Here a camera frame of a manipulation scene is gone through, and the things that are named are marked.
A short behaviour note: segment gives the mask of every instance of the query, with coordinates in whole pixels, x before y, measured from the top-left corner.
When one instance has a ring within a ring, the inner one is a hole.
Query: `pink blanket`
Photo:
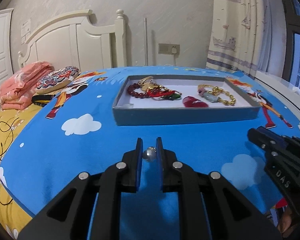
[[[31,105],[36,83],[52,71],[48,62],[35,62],[21,68],[0,86],[0,105],[3,110],[23,110]]]

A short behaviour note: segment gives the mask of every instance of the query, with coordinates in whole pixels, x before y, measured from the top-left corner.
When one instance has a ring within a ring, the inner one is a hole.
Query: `electrical socket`
[[[172,49],[175,48],[177,53],[172,53]],[[167,55],[174,55],[180,53],[180,45],[179,44],[165,44],[159,43],[159,54],[167,54]]]

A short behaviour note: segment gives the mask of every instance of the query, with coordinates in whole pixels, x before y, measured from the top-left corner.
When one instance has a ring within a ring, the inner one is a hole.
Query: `window frame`
[[[282,0],[287,30],[286,56],[282,78],[290,81],[294,56],[294,34],[300,34],[300,16],[295,12],[293,0]]]

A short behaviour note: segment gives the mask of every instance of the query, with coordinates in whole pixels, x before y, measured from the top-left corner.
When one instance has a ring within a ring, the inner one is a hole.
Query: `round pillow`
[[[38,94],[47,94],[59,90],[69,85],[78,75],[79,69],[77,67],[61,68],[40,79],[34,90]]]

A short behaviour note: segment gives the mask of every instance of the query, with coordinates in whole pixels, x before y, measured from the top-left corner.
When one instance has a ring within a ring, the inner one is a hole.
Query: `door panel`
[[[0,13],[0,84],[12,76],[10,57],[11,11]]]

